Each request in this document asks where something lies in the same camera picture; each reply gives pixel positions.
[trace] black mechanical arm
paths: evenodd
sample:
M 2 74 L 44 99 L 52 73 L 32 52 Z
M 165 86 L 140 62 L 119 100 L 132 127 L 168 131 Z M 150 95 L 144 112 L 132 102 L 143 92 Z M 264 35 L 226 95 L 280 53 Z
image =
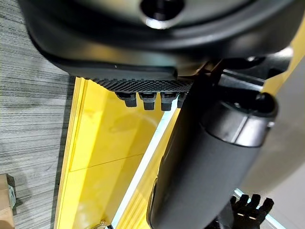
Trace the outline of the black mechanical arm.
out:
M 158 93 L 163 111 L 178 100 L 150 227 L 202 229 L 219 219 L 275 123 L 276 99 L 261 89 L 288 68 L 304 0 L 19 3 L 35 47 L 72 77 L 93 80 L 127 107 L 137 106 L 136 94 L 145 110 Z M 233 204 L 235 222 L 248 216 L 257 225 L 263 214 L 253 211 L 256 202 L 238 207 L 244 198 Z

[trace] round hole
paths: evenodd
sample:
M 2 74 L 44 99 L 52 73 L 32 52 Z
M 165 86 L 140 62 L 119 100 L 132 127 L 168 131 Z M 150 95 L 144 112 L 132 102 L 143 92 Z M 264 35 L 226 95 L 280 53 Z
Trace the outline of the round hole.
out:
M 165 24 L 166 21 L 175 19 L 184 8 L 183 0 L 143 0 L 140 4 L 141 11 L 147 17 L 144 23 L 150 27 L 149 19 L 155 23 L 160 22 L 159 26 L 171 27 L 174 24 Z

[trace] black cylindrical part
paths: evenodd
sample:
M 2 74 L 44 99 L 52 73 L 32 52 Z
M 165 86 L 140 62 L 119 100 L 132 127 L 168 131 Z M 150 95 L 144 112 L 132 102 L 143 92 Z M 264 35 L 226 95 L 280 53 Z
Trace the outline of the black cylindrical part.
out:
M 160 165 L 148 210 L 151 228 L 206 227 L 241 184 L 276 114 L 269 94 L 197 80 Z

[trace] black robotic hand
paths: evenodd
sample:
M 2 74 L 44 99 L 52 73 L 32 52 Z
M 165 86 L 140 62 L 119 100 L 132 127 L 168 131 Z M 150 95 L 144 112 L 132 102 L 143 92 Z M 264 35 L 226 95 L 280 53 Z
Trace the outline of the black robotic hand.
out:
M 236 202 L 236 197 L 231 198 L 231 205 L 234 212 L 233 229 L 259 229 L 266 215 L 272 209 L 274 202 L 267 198 L 260 208 L 257 208 L 261 196 L 254 194 L 250 203 L 247 203 L 248 195 L 242 195 Z
M 242 195 L 236 202 L 236 197 L 233 196 L 230 203 L 205 229 L 259 229 L 274 202 L 267 198 L 263 205 L 257 208 L 261 200 L 260 195 L 254 194 L 250 203 L 248 200 L 248 195 Z

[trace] yellow wall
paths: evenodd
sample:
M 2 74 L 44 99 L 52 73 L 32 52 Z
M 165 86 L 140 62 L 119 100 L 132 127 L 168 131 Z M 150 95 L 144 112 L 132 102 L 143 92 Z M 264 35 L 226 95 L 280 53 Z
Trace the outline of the yellow wall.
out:
M 264 91 L 272 94 L 276 94 L 283 83 L 290 76 L 295 67 L 299 64 L 305 54 L 305 20 L 301 24 L 301 27 L 291 43 L 294 50 L 294 57 L 289 65 L 289 68 L 283 74 L 277 75 L 266 81 L 264 85 Z
M 149 229 L 146 223 L 147 203 L 152 191 L 153 182 L 156 179 L 157 171 L 164 150 L 166 148 L 169 137 L 172 133 L 177 116 L 179 114 L 177 109 L 169 122 L 161 141 L 159 142 L 155 153 L 144 172 L 140 183 L 138 184 L 129 204 L 123 214 L 117 229 Z
M 85 229 L 111 222 L 163 115 L 127 108 L 113 92 L 77 78 L 55 227 Z

